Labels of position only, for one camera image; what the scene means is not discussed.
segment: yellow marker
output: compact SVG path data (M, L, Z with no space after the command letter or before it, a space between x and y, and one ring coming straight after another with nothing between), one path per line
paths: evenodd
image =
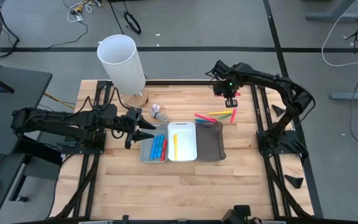
M213 115L213 114L231 114L231 111L221 111L221 112L210 112L208 114Z
M175 160L178 160L178 134L173 136L173 144L175 145Z

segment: white cylinder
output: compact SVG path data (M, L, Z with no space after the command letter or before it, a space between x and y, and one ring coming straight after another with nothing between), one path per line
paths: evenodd
M98 57L120 94L142 91L146 79L134 40L126 35L112 35L99 44Z

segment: white tray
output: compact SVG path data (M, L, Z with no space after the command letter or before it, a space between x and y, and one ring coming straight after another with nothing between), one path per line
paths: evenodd
M178 160L175 160L173 137L178 134ZM196 125L192 122L172 122L168 124L168 159L176 162L197 159Z

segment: wooden tabletop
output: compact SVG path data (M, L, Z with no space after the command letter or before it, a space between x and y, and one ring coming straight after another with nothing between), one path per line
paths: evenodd
M76 110L87 96L94 100L96 84L97 80L81 82ZM145 88L149 91L149 103L145 107L150 108L154 103L160 105L170 122L194 121L194 113L207 115L211 111L227 110L224 98L215 97L208 85L147 85ZM250 86L241 88L239 93L235 121L222 121L227 155L223 161L144 164L139 161L139 142L132 143L130 150L124 149L125 138L114 139L110 130L107 131L91 219L120 220L123 215L129 215L131 220L220 220L233 205L250 205L253 217L273 218L264 161L255 136L257 121ZM258 94L263 108L259 90ZM270 107L275 104L285 108L275 90L267 89L267 98ZM118 114L126 112L116 96L112 103L118 107ZM144 113L144 117L156 122L148 113ZM263 111L262 119L266 129ZM272 119L273 122L278 120L275 113ZM74 155L63 165L52 216L62 210L75 192L82 158L82 155ZM305 177L297 155L282 154L280 158L284 174ZM303 209L313 214L306 181L301 189L295 189L287 180L285 184ZM275 190L280 214L284 215L280 191L277 187ZM83 198L80 214L84 214L85 201Z

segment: floor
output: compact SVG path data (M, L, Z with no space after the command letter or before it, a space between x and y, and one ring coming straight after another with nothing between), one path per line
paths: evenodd
M75 4L77 0L65 0ZM85 31L78 23L67 22L67 8L61 0L7 0L2 14L7 25L21 39L18 47L47 47L76 39ZM320 48L332 22L307 21L307 11L330 11L340 1L270 1L282 47ZM113 3L118 12L121 2ZM126 35L138 47L238 46L274 47L262 1L250 0L148 0L127 2L139 21L137 35L118 20ZM358 1L349 12L358 12ZM96 52L74 52L75 47L97 47L98 41L120 34L108 4L83 13L89 30L78 42L62 45L58 52L15 52L0 59L7 67L40 70L53 74L48 92L75 101L82 79L107 79ZM326 47L350 47L351 35L358 23L339 23ZM1 34L0 47L9 47ZM245 62L257 70L280 73L275 52L139 52L148 78L205 78L217 60L227 64ZM319 53L284 53L291 79L303 85L316 98L316 109L303 122L311 165L325 218L358 220L358 144L349 129L350 103L329 99L332 91L352 91L358 79L358 65L330 67ZM358 54L326 54L331 63L358 61ZM54 110L64 106L44 98L41 104ZM354 103L353 127L358 137L358 102ZM53 199L52 180L28 179L22 194L27 203L6 202L0 223L40 220L46 217Z

